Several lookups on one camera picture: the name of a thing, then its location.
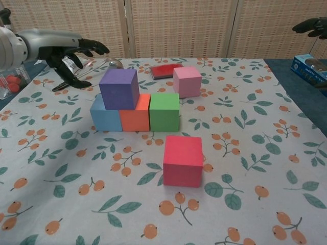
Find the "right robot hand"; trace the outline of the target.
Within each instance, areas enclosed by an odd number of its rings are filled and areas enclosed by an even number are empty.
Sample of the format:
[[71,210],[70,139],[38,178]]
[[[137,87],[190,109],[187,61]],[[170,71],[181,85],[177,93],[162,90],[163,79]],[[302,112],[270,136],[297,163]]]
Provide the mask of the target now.
[[[308,37],[326,39],[326,17],[310,18],[292,28],[296,33],[309,32]],[[310,54],[297,55],[291,70],[326,96],[326,64]]]

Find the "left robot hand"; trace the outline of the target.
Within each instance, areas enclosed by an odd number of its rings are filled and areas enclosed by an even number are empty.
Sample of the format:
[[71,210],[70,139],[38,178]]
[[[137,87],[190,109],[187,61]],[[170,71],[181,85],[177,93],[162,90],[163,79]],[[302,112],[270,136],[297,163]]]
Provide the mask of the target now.
[[80,81],[63,62],[68,57],[79,68],[83,65],[75,53],[82,53],[88,57],[93,52],[104,55],[109,49],[101,42],[84,39],[80,34],[70,31],[27,29],[16,34],[27,47],[27,60],[42,60],[54,69],[57,75],[69,86],[74,88],[87,88],[91,86],[88,81]]

